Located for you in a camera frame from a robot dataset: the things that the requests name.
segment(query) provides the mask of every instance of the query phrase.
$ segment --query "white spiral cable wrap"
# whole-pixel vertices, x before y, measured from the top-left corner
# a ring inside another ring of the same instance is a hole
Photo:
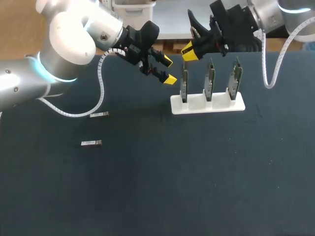
[[[67,112],[64,112],[64,111],[58,109],[57,107],[55,107],[53,104],[51,104],[50,102],[48,102],[44,98],[39,98],[39,100],[42,101],[43,103],[45,103],[47,106],[49,106],[55,112],[65,116],[65,117],[79,118],[79,117],[89,116],[90,114],[94,113],[102,105],[103,100],[104,100],[104,83],[103,83],[103,78],[102,78],[102,65],[103,65],[103,62],[104,62],[105,58],[110,53],[118,53],[118,54],[120,54],[122,56],[126,55],[125,52],[123,50],[121,50],[121,49],[110,48],[100,58],[99,63],[98,63],[98,68],[97,68],[97,75],[98,75],[98,81],[99,81],[99,86],[100,86],[100,98],[99,98],[99,101],[98,101],[97,105],[92,110],[90,110],[88,112],[85,112],[85,113],[82,113],[82,114],[70,114],[70,113],[67,113]]]
[[[276,84],[277,81],[277,77],[278,77],[278,73],[281,67],[281,63],[282,60],[284,58],[284,55],[290,45],[290,43],[293,41],[293,39],[296,37],[296,35],[302,30],[304,29],[306,26],[312,24],[315,22],[315,17],[312,17],[306,21],[304,21],[302,24],[300,24],[293,32],[292,34],[289,36],[289,38],[286,40],[286,42],[284,43],[284,46],[282,47],[282,50],[280,51],[278,60],[277,60],[277,64],[275,67],[275,71],[274,71],[274,75],[272,77],[272,81],[270,84],[268,84],[268,79],[267,79],[267,70],[266,70],[266,34],[263,33],[262,34],[262,76],[263,76],[263,80],[264,80],[264,85],[267,89],[272,89],[273,86]]]

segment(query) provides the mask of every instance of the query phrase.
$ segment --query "wooden pallet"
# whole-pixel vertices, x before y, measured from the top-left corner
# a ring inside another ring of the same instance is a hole
[[[163,51],[166,54],[179,54],[181,50],[189,43],[189,39],[182,40],[158,40],[154,45],[154,48]],[[279,52],[283,47],[286,39],[284,38],[268,38],[267,39],[267,51]],[[301,51],[303,43],[293,41],[288,51]]]

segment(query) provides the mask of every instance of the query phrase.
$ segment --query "dark blue table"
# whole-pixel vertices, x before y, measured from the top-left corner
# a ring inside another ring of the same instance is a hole
[[[272,76],[278,54],[268,55]],[[212,55],[214,91],[244,68],[244,112],[174,116],[174,87],[118,57],[103,69],[105,119],[65,118],[39,101],[0,121],[0,236],[315,234],[315,54],[289,53],[274,89],[260,54]],[[201,93],[210,56],[189,65]],[[169,70],[181,76],[180,56]],[[95,59],[50,100],[85,112],[99,98]],[[80,148],[103,140],[102,148]]]

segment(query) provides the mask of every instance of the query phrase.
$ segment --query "label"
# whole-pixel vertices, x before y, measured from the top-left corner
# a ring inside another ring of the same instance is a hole
[[[81,146],[89,146],[89,145],[96,145],[96,141],[86,141],[86,142],[81,143]]]
[[[91,114],[91,115],[90,115],[90,118],[105,117],[105,116],[109,116],[109,113],[108,113],[108,112],[102,112],[102,113]]]

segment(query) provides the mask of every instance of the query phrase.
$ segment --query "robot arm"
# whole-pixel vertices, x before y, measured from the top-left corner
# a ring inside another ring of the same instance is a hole
[[[124,50],[126,61],[165,84],[176,78],[150,63],[172,61],[152,48],[159,28],[147,22],[141,30],[123,27],[99,0],[37,0],[36,10],[48,23],[42,50],[21,60],[0,61],[0,112],[22,102],[65,93],[92,61],[96,47]]]
[[[236,5],[226,10],[221,0],[210,5],[210,29],[207,30],[189,10],[193,40],[182,50],[186,61],[201,59],[206,53],[261,51],[261,41],[253,32],[269,33],[283,25],[291,33],[299,24],[315,16],[312,0],[250,0],[249,6]],[[315,26],[303,29],[296,40],[315,41]]]

